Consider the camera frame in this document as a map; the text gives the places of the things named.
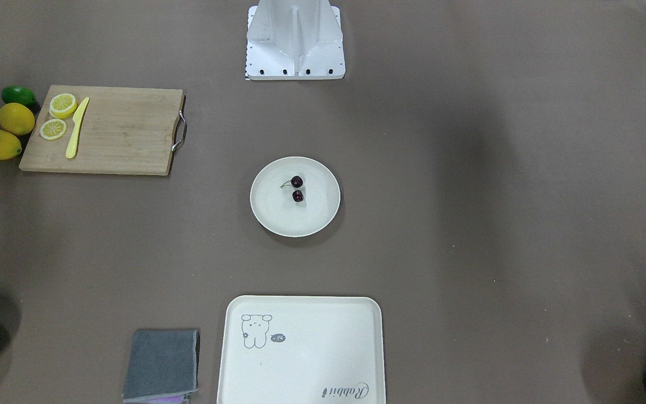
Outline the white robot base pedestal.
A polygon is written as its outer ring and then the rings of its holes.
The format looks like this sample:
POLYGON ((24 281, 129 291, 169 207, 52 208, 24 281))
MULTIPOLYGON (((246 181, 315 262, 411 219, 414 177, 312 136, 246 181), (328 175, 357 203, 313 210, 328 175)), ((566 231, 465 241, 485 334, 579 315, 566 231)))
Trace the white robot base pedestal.
POLYGON ((346 74, 341 12, 328 1, 259 1, 248 9, 247 80, 338 80, 346 74))

